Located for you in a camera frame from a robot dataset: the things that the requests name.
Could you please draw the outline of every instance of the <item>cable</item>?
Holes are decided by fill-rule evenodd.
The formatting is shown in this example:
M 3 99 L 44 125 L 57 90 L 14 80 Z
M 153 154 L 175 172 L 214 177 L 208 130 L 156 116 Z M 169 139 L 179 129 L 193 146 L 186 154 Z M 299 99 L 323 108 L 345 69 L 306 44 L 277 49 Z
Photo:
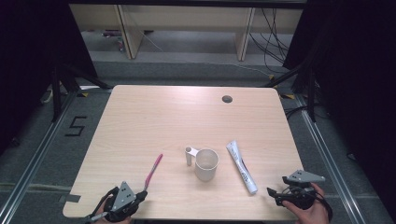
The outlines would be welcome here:
M 187 61 L 187 60 L 168 60 L 168 62 L 175 62 L 175 63 L 180 63 L 180 62 L 183 62 L 183 63 L 195 63 L 195 62 L 190 62 L 190 61 Z M 242 66 L 242 65 L 239 65 L 239 64 L 235 64 L 235 63 L 201 63 L 201 64 L 231 65 L 231 66 L 240 67 L 240 68 L 247 69 L 247 70 L 252 70 L 252 71 L 260 72 L 260 73 L 265 74 L 265 75 L 268 76 L 268 77 L 271 76 L 270 74 L 268 74 L 268 73 L 266 73 L 266 72 L 264 72 L 264 71 L 262 71 L 262 70 L 260 70 L 260 69 L 257 69 L 257 68 L 249 68 L 249 67 L 245 67 L 245 66 Z
M 296 108 L 288 108 L 285 109 L 285 115 L 286 115 L 286 119 L 289 119 L 291 117 L 291 115 L 293 115 L 295 112 L 299 111 L 299 110 L 306 110 L 308 108 L 308 105 L 302 105 Z
M 332 207 L 329 205 L 329 203 L 326 201 L 326 199 L 324 199 L 323 195 L 321 195 L 320 193 L 316 192 L 317 195 L 319 195 L 321 198 L 319 198 L 318 196 L 312 196 L 310 194 L 305 194 L 309 197 L 314 198 L 315 200 L 318 200 L 327 210 L 327 216 L 329 219 L 329 223 L 332 221 Z
M 275 60 L 279 61 L 280 63 L 283 63 L 283 60 L 279 57 L 277 57 L 273 52 L 271 52 L 270 50 L 268 50 L 267 48 L 265 48 L 262 44 L 259 43 L 259 41 L 257 41 L 252 34 L 249 34 L 251 39 L 253 40 L 253 42 L 256 44 L 256 46 L 262 50 L 264 53 L 269 54 L 271 57 L 273 57 Z
M 270 36 L 268 37 L 268 42 L 267 42 L 267 44 L 265 45 L 265 50 L 268 50 L 268 43 L 271 41 L 271 36 L 273 35 L 273 30 L 272 30 L 272 28 L 271 28 L 271 25 L 270 25 L 269 21 L 267 20 L 267 17 L 265 16 L 265 13 L 264 13 L 264 10 L 263 10 L 263 9 L 262 9 L 262 13 L 263 13 L 263 15 L 264 15 L 265 20 L 266 20 L 267 23 L 268 23 L 268 27 L 270 27 L 270 31 L 271 31 Z M 266 66 L 268 69 L 270 69 L 270 68 L 267 66 L 267 61 L 266 61 L 265 55 L 266 55 L 266 54 L 264 54 L 264 63 L 265 63 L 265 66 Z
M 269 23 L 269 21 L 268 21 L 266 15 L 265 15 L 265 12 L 264 12 L 263 8 L 262 8 L 262 14 L 263 14 L 265 20 L 267 21 L 268 26 L 270 27 L 271 33 L 274 35 L 274 38 L 276 39 L 276 43 L 277 43 L 278 45 L 283 45 L 283 47 L 286 48 L 286 49 L 289 49 L 288 46 L 286 46 L 282 41 L 279 40 L 279 38 L 277 38 L 277 30 L 276 30 L 276 8 L 273 8 L 273 27 L 271 27 L 271 25 L 270 25 L 270 23 Z
M 265 38 L 265 36 L 264 36 L 262 33 L 260 33 L 260 35 L 261 35 L 262 38 L 265 40 L 265 42 L 269 42 L 268 39 Z M 270 42 L 270 45 L 272 45 L 272 46 L 274 46 L 274 47 L 277 47 L 277 48 L 282 48 L 283 50 L 289 50 L 289 48 L 288 48 L 287 46 L 286 46 L 286 47 L 280 47 L 279 45 L 276 45 L 276 44 L 274 44 L 274 43 L 272 43 L 272 42 Z
M 155 48 L 159 49 L 161 52 L 163 52 L 163 49 L 161 49 L 160 47 L 158 47 L 158 45 L 156 45 L 148 36 L 145 35 L 144 32 L 142 32 L 141 29 L 139 29 L 139 25 L 137 24 L 136 20 L 134 19 L 134 17 L 132 16 L 132 13 L 129 11 L 128 7 L 123 7 L 123 10 L 126 9 L 126 11 L 128 13 L 124 13 L 124 15 L 127 15 L 129 17 L 129 19 L 131 19 L 131 21 L 134 23 L 134 25 L 137 27 L 137 30 L 139 31 L 139 33 L 145 37 L 152 45 L 154 45 Z
M 279 38 L 277 38 L 277 30 L 276 30 L 276 8 L 273 8 L 273 15 L 274 15 L 274 18 L 273 18 L 273 34 L 274 34 L 274 38 L 275 38 L 275 40 L 276 40 L 276 43 L 277 43 L 277 46 L 278 46 L 278 49 L 279 49 L 279 53 L 280 53 L 280 55 L 282 55 L 282 58 L 283 58 L 283 60 L 285 60 L 285 58 L 286 58 L 286 54 L 285 54 L 285 52 L 283 52 L 283 49 L 281 48 L 281 46 L 280 46 L 280 44 L 282 43 L 280 40 L 279 40 Z

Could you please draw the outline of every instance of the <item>black tape marking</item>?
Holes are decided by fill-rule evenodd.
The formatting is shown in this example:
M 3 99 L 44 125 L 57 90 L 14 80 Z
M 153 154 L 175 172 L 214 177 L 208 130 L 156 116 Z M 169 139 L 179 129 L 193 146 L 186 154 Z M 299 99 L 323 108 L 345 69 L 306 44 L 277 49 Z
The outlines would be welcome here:
M 59 202 L 60 203 L 65 203 L 65 202 L 78 203 L 80 198 L 81 198 L 81 196 L 74 195 L 74 194 L 62 195 L 61 198 L 59 199 Z
M 75 116 L 75 117 L 73 118 L 73 121 L 72 121 L 72 123 L 70 124 L 70 127 L 69 127 L 69 128 L 79 129 L 79 132 L 78 132 L 78 133 L 67 133 L 67 134 L 65 134 L 64 136 L 66 136 L 66 137 L 80 137 L 80 136 L 81 136 L 81 133 L 82 133 L 82 130 L 84 130 L 85 126 L 82 126 L 82 125 L 74 125 L 74 123 L 76 122 L 77 119 L 86 119 L 86 118 L 87 118 L 87 116 Z

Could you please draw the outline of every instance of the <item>cup handle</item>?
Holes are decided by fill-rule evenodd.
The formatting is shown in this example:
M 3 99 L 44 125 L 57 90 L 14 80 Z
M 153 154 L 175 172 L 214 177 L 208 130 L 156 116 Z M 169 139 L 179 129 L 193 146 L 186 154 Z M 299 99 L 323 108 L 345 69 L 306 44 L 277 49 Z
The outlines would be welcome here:
M 187 165 L 191 166 L 191 158 L 196 157 L 198 153 L 198 149 L 195 149 L 193 147 L 186 147 L 186 159 L 187 159 Z

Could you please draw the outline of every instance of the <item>toothpaste tube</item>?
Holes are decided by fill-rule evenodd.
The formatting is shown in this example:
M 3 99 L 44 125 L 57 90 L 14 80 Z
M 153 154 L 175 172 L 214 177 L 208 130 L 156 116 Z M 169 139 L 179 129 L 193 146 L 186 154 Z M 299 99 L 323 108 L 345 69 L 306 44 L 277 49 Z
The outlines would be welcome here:
M 231 143 L 229 143 L 227 145 L 227 149 L 230 152 L 231 156 L 233 157 L 236 167 L 238 167 L 239 173 L 241 173 L 242 179 L 244 180 L 248 191 L 251 194 L 255 194 L 257 192 L 257 186 L 254 183 L 250 173 L 248 172 L 248 169 L 245 166 L 244 161 L 242 160 L 242 156 L 241 153 L 239 153 L 239 149 L 238 149 L 238 145 L 236 144 L 236 141 L 233 140 Z

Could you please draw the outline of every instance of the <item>white mug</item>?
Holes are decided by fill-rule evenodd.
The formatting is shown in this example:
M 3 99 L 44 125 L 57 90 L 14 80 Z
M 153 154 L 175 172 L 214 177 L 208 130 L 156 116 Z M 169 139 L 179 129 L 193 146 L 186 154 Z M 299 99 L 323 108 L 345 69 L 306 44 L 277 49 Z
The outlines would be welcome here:
M 202 181 L 213 179 L 219 164 L 219 155 L 212 149 L 195 149 L 186 147 L 187 165 L 191 166 L 192 156 L 195 157 L 195 174 Z

